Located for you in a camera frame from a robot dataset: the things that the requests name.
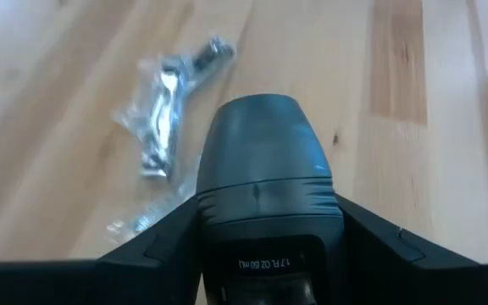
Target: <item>black plastic device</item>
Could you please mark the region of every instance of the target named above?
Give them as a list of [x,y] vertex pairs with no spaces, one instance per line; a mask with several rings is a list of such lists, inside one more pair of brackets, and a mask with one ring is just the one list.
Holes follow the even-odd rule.
[[335,194],[287,96],[216,113],[197,194],[97,260],[0,263],[0,303],[488,304],[488,265]]

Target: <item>wooden table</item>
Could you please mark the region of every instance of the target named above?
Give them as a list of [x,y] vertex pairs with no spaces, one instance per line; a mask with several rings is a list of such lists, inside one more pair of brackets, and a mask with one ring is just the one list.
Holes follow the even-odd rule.
[[238,60],[186,110],[293,96],[345,197],[488,262],[488,2],[0,0],[0,260],[97,257],[155,192],[110,119],[139,58],[218,33]]

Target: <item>plastic bag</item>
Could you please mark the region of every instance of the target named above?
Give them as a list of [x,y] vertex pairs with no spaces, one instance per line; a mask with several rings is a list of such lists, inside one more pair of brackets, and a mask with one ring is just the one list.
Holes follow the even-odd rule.
[[130,240],[195,194],[200,156],[183,158],[178,149],[184,108],[190,94],[235,55],[231,45],[215,36],[197,54],[139,62],[136,93],[129,105],[113,113],[113,119],[141,143],[140,174],[164,185],[156,186],[155,196],[140,204],[133,219],[107,226],[111,241]]

